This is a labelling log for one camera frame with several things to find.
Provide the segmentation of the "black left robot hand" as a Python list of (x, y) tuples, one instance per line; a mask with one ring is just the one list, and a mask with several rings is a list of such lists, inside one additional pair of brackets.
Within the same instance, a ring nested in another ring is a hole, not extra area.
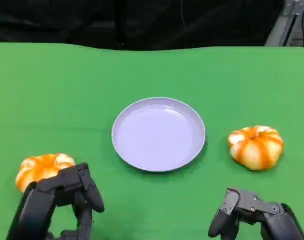
[(92, 212), (105, 210), (103, 198), (91, 178), (87, 163), (64, 168), (54, 177), (33, 181), (26, 188), (9, 228), (9, 240), (54, 240), (48, 231), (56, 207), (71, 205), (75, 230), (63, 230), (60, 240), (88, 240)]

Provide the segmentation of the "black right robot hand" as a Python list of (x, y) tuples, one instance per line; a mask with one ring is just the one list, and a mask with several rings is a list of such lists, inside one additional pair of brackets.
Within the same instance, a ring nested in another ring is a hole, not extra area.
[(208, 236), (235, 240), (239, 223), (261, 224), (264, 240), (304, 240), (304, 232), (292, 209), (285, 203), (266, 202), (258, 194), (228, 187), (208, 230)]

